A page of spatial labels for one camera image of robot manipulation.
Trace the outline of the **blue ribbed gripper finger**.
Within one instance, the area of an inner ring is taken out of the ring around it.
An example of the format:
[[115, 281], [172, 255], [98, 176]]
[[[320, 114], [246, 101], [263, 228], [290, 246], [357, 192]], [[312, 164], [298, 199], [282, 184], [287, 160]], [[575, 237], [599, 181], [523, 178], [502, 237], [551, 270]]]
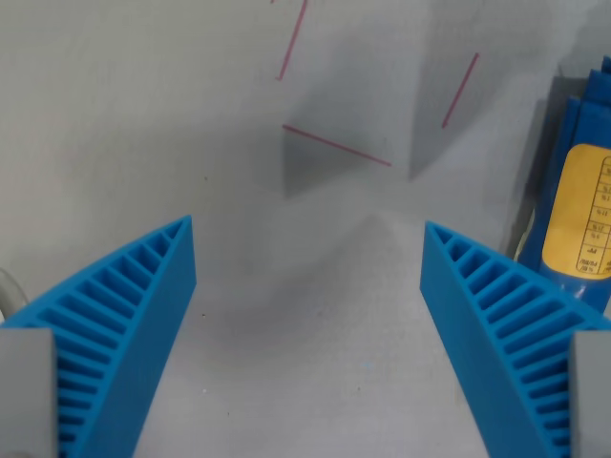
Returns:
[[177, 219], [64, 280], [4, 322], [47, 329], [58, 457], [130, 457], [197, 285], [192, 219]]
[[569, 344], [608, 319], [541, 275], [425, 225], [420, 291], [492, 457], [568, 457]]

